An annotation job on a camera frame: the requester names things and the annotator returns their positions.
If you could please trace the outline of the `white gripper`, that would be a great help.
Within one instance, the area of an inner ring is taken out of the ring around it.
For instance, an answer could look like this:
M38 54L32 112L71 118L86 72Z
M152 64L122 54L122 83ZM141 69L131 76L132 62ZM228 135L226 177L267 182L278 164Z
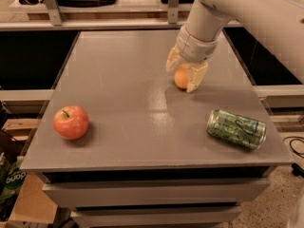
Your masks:
M209 67L206 60L213 55L218 43L219 39L212 42L200 41L186 30L186 26L182 26L177 37L176 46L172 47L168 54L165 64L166 71L172 71L182 58L189 62L186 91L188 93L193 92L200 86Z

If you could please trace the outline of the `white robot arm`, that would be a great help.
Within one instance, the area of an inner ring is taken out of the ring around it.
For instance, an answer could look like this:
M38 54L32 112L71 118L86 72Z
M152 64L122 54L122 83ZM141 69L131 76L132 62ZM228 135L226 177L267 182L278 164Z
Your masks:
M219 34L233 19L304 82L304 8L290 0L194 0L165 68L171 71L180 61L187 62L187 90L196 90Z

